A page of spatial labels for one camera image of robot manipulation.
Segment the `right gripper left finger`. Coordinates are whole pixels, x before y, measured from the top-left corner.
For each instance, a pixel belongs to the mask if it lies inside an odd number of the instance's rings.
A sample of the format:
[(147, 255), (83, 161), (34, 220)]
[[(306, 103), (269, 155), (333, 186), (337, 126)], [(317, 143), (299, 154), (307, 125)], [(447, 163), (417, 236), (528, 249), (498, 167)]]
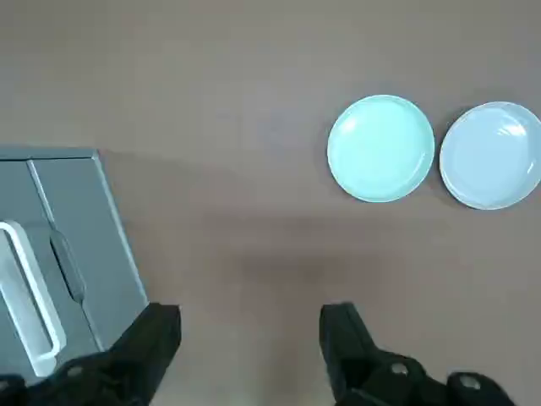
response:
[(1, 376), (2, 405), (148, 405), (182, 340), (180, 307), (149, 304), (111, 346), (72, 359), (35, 385)]

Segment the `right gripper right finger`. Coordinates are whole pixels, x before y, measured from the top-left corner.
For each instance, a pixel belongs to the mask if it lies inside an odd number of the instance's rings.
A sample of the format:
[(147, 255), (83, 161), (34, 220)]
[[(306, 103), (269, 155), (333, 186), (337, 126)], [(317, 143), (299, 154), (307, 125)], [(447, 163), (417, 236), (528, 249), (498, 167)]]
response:
[(376, 346), (351, 302), (325, 304), (320, 349), (336, 405), (512, 405), (491, 378), (471, 371), (432, 378), (414, 358)]

